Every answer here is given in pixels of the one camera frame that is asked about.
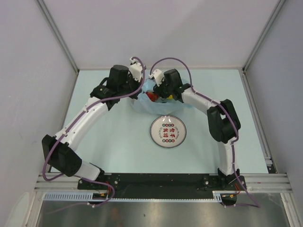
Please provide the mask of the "red fake cherry bunch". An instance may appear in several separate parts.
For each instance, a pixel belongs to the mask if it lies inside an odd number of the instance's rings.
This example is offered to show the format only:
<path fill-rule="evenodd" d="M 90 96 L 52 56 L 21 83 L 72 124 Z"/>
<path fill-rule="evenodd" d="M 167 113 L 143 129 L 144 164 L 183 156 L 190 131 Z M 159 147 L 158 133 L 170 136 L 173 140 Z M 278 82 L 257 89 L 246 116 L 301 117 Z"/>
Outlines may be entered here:
<path fill-rule="evenodd" d="M 156 102 L 159 99 L 159 96 L 154 92 L 147 92 L 146 95 L 152 102 Z"/>

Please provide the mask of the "light blue printed plastic bag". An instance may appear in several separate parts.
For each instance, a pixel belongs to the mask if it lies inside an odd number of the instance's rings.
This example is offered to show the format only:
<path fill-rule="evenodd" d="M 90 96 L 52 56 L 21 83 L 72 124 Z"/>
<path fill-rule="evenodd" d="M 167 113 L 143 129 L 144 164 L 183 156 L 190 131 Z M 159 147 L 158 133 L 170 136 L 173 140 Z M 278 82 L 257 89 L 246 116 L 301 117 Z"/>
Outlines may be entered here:
<path fill-rule="evenodd" d="M 175 111 L 193 108 L 191 105 L 181 103 L 174 99 L 158 98 L 155 102 L 153 102 L 148 97 L 147 92 L 152 92 L 155 85 L 155 81 L 152 79 L 146 79 L 142 86 L 142 92 L 138 95 L 137 99 L 130 100 L 130 105 L 136 112 L 169 115 Z"/>

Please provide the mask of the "round printed white plate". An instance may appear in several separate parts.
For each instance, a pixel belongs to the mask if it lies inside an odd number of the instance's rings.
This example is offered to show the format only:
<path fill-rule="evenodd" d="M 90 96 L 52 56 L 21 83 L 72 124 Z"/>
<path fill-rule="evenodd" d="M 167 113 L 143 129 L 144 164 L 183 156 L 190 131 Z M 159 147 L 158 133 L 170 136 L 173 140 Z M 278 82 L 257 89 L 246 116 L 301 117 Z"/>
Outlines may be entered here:
<path fill-rule="evenodd" d="M 163 148 L 175 148 L 182 144 L 187 136 L 185 124 L 177 117 L 163 115 L 150 126 L 152 141 Z"/>

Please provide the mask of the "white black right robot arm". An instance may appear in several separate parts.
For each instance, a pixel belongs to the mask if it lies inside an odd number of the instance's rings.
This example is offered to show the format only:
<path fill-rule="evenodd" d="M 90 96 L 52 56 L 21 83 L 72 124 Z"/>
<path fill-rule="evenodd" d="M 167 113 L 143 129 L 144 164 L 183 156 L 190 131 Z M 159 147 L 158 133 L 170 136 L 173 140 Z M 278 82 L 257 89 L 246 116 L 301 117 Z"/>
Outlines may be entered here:
<path fill-rule="evenodd" d="M 236 163 L 235 143 L 239 140 L 241 128 L 232 101 L 225 99 L 219 102 L 199 93 L 192 83 L 182 82 L 176 69 L 166 72 L 154 70 L 149 77 L 155 81 L 153 91 L 159 97 L 172 96 L 174 100 L 191 105 L 206 114 L 209 132 L 219 147 L 218 184 L 224 190 L 231 189 L 240 175 Z"/>

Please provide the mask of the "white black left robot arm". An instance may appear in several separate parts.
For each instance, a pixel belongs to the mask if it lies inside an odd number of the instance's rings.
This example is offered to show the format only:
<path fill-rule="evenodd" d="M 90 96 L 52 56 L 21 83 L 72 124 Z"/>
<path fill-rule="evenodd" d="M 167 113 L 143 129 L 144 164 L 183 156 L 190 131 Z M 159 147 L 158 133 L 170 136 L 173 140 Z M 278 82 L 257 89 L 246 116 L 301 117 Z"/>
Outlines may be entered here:
<path fill-rule="evenodd" d="M 90 93 L 86 104 L 74 119 L 55 135 L 43 137 L 45 164 L 54 167 L 62 175 L 88 179 L 89 185 L 94 189 L 101 188 L 105 183 L 101 169 L 83 161 L 76 154 L 76 149 L 96 121 L 122 98 L 137 98 L 143 86 L 144 75 L 145 67 L 138 62 L 129 67 L 114 65 L 109 76 Z"/>

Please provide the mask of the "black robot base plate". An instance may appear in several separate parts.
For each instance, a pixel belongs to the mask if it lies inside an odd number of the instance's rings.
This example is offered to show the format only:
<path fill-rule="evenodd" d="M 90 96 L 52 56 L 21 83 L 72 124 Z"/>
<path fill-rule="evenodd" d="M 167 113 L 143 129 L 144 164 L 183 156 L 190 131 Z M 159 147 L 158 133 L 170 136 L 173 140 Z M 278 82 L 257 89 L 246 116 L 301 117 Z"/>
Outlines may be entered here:
<path fill-rule="evenodd" d="M 97 180 L 113 186 L 115 199 L 213 199 L 215 191 L 236 194 L 246 187 L 242 175 L 237 180 L 217 174 L 107 173 Z"/>

